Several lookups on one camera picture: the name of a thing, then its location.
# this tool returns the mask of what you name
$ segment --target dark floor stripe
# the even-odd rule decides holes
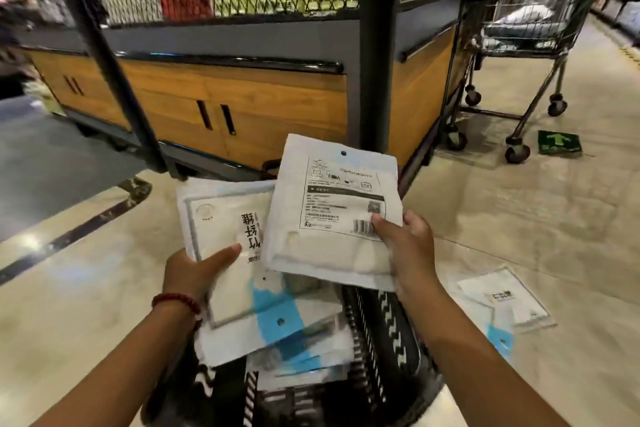
[[[106,225],[109,221],[113,221],[118,216],[122,216],[130,209],[135,208],[138,204],[147,199],[149,194],[151,194],[152,188],[151,183],[137,177],[121,182],[118,184],[118,187],[129,193],[129,197],[127,199],[113,205],[107,211],[92,217],[82,225],[68,231],[64,235],[55,238],[50,243],[40,248],[37,252],[29,253],[1,269],[0,286],[3,286],[10,280],[18,277],[21,273],[26,272],[30,268],[35,267],[41,261],[48,259],[60,250],[64,250],[69,245],[73,245],[79,239],[86,237],[88,234]]]

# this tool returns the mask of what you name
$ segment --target green floor sign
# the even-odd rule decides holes
[[[581,152],[580,137],[574,133],[561,131],[538,131],[538,151],[540,154]]]

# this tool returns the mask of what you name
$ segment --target forearm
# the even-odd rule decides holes
[[[194,324],[183,304],[158,304],[32,427],[129,427]]]
[[[410,309],[469,427],[568,427],[440,284],[425,286]]]

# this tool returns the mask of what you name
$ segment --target bracelet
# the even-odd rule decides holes
[[[189,297],[186,294],[180,294],[180,293],[174,293],[174,292],[157,294],[156,297],[154,297],[154,299],[151,301],[151,307],[153,308],[156,305],[158,305],[160,302],[165,302],[165,301],[180,301],[184,305],[186,305],[189,309],[191,309],[191,312],[193,312],[196,316],[199,316],[200,312],[202,312],[200,305],[193,298]]]

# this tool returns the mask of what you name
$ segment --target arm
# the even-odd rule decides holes
[[[184,250],[175,253],[166,263],[163,292],[203,298],[239,252],[240,245],[233,245],[201,262],[191,261]],[[159,303],[31,427],[129,427],[195,321],[193,312],[181,302]]]
[[[416,213],[404,227],[374,215],[392,254],[397,294],[444,375],[469,427],[569,427],[496,351],[440,284],[433,234]]]

